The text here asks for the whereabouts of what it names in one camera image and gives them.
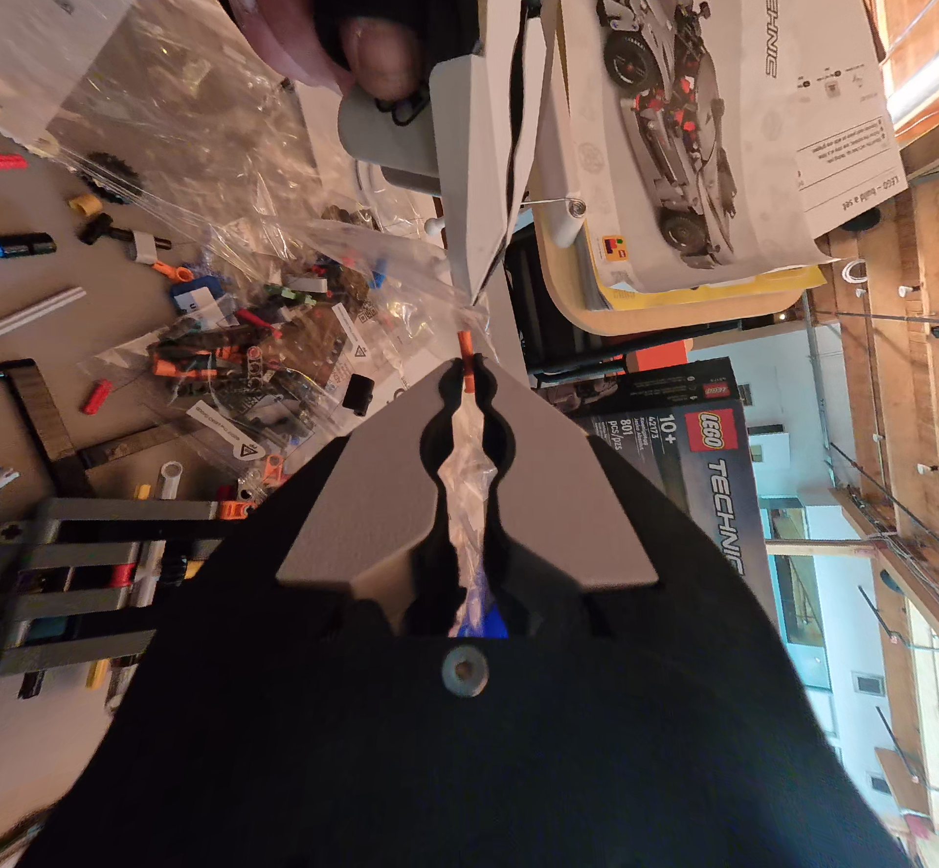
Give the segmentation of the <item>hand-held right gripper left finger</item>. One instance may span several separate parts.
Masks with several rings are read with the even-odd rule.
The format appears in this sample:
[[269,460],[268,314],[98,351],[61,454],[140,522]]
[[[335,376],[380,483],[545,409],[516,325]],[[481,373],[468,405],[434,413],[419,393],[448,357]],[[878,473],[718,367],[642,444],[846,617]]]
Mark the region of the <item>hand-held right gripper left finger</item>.
[[397,633],[450,633],[466,592],[440,469],[463,383],[462,361],[448,360],[350,433],[280,585],[373,601]]

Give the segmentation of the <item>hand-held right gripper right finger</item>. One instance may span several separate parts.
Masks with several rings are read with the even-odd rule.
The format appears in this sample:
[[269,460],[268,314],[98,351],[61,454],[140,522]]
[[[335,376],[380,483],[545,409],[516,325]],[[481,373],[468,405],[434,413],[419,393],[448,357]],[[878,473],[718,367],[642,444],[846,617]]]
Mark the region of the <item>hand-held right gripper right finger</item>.
[[589,635],[596,597],[652,587],[657,571],[587,434],[490,358],[474,376],[498,614],[509,635]]

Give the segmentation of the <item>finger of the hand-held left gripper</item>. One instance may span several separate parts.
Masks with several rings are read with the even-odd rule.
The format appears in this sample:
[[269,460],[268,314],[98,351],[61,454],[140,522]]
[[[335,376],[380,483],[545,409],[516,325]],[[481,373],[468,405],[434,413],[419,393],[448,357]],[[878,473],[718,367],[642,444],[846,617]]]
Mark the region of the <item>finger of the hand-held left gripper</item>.
[[476,300],[479,300],[499,266],[508,246],[511,230],[522,208],[534,162],[545,69],[546,39],[542,20],[524,18],[514,48],[509,77],[510,146],[506,176],[505,226],[493,254],[488,259],[486,273],[475,295]]
[[429,78],[452,282],[472,304],[487,286],[509,229],[522,0],[477,0],[477,17],[478,45],[437,64]]

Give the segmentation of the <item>small clear lego bag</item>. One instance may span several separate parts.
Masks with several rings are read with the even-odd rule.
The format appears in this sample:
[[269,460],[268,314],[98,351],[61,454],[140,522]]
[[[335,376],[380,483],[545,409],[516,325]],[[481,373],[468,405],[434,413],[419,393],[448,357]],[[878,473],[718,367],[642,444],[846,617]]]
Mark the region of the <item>small clear lego bag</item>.
[[[352,244],[358,230],[338,223],[320,243],[271,268],[261,285],[220,255],[186,264],[194,277],[174,288],[172,322],[115,345],[87,363],[113,387],[134,384],[164,424],[191,416],[202,453],[231,452],[239,485],[226,500],[257,504],[218,552],[240,584],[276,572],[313,506],[311,470],[328,451],[337,461],[347,437],[442,363],[457,332],[484,332],[486,320],[458,308],[440,279],[441,251],[421,263]],[[463,391],[452,417],[454,450],[440,469],[452,545],[466,596],[450,636],[478,636],[484,492],[494,476],[482,450],[483,415]]]

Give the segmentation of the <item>black L-shaped lego beam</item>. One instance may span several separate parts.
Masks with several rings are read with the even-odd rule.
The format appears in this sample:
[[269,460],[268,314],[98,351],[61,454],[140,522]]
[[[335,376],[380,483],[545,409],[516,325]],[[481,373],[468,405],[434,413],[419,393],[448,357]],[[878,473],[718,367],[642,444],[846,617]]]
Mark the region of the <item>black L-shaped lego beam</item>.
[[1,364],[1,380],[25,424],[57,494],[94,498],[89,472],[205,429],[191,416],[123,435],[83,449],[72,442],[52,393],[32,359]]

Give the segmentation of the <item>person's left hand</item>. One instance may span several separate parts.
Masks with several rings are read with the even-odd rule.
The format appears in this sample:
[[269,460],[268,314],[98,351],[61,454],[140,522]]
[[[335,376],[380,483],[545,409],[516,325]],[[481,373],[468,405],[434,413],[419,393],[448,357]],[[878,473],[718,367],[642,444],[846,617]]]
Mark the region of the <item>person's left hand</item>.
[[426,0],[218,0],[280,76],[394,103],[426,76]]

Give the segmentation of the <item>orange object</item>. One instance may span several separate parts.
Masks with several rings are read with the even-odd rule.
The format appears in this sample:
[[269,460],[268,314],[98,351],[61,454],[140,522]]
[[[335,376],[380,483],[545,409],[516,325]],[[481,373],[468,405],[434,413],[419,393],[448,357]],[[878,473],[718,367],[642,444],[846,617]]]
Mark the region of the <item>orange object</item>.
[[626,370],[638,373],[684,366],[688,363],[688,353],[693,345],[694,339],[688,337],[630,351],[626,355]]

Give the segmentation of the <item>wooden book stand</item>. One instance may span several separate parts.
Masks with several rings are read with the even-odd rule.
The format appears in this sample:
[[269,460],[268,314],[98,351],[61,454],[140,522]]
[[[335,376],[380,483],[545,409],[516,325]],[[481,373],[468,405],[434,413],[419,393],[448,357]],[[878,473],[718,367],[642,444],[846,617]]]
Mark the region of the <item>wooden book stand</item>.
[[804,291],[718,300],[710,304],[613,312],[591,311],[581,286],[576,239],[586,227],[594,244],[621,236],[628,253],[651,252],[665,268],[680,269],[675,253],[655,227],[651,192],[628,141],[619,113],[583,112],[575,79],[581,66],[599,66],[601,29],[594,0],[545,0],[542,21],[546,70],[534,162],[527,190],[533,197],[559,197],[534,206],[534,228],[546,287],[559,311],[593,334],[639,334],[679,326],[735,321],[788,309]]

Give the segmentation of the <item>torn open clear bag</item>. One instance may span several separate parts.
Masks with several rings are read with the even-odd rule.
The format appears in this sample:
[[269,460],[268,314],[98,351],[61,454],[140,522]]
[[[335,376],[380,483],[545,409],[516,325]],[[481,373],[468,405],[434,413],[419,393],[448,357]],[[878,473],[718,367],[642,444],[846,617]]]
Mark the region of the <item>torn open clear bag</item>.
[[217,0],[2,0],[2,199],[53,170],[192,238],[363,211],[300,98]]

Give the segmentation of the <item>printed car picture sheet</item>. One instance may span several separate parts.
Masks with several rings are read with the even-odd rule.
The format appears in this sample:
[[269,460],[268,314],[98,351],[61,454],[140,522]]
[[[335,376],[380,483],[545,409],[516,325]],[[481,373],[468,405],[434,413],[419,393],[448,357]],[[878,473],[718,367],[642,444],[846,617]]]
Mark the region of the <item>printed car picture sheet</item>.
[[906,187],[863,0],[560,0],[605,300],[742,286]]

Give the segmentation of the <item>yellow-edged instruction booklet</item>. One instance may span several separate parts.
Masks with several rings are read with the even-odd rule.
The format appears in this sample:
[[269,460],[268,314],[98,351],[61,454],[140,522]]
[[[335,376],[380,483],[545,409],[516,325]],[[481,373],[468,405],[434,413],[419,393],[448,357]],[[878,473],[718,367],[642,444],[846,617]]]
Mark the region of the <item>yellow-edged instruction booklet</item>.
[[778,294],[787,291],[799,293],[822,286],[827,278],[819,265],[788,268],[763,273],[744,279],[721,283],[707,283],[693,288],[671,289],[661,292],[641,292],[635,289],[628,272],[628,251],[621,236],[603,237],[613,242],[612,262],[605,258],[603,246],[593,243],[586,227],[582,227],[575,245],[581,260],[581,286],[585,299],[593,298],[591,311],[629,312],[672,308],[685,305],[710,304],[718,300]]

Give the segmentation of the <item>white ceiling light tube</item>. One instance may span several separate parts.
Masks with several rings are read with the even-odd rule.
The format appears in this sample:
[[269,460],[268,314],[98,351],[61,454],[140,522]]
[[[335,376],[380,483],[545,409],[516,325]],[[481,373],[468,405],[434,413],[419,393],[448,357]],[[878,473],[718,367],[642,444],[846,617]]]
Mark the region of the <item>white ceiling light tube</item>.
[[938,56],[934,56],[896,89],[886,100],[887,112],[900,137],[928,113],[938,95]]

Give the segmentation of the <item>black metal frame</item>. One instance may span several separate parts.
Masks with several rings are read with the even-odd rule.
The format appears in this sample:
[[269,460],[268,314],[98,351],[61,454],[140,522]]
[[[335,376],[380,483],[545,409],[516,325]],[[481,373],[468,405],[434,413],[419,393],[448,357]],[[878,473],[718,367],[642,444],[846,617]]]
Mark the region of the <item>black metal frame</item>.
[[517,230],[503,260],[525,366],[535,386],[621,376],[625,359],[613,356],[562,314],[546,287],[534,225]]

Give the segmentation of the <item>grey lego frame assembly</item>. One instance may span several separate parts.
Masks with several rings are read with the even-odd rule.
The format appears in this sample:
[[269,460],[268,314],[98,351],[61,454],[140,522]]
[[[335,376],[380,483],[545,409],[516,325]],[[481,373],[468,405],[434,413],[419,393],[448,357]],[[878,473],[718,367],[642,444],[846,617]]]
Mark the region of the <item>grey lego frame assembly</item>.
[[19,698],[45,674],[90,665],[119,688],[153,636],[153,609],[194,575],[254,500],[51,498],[2,526],[2,675]]

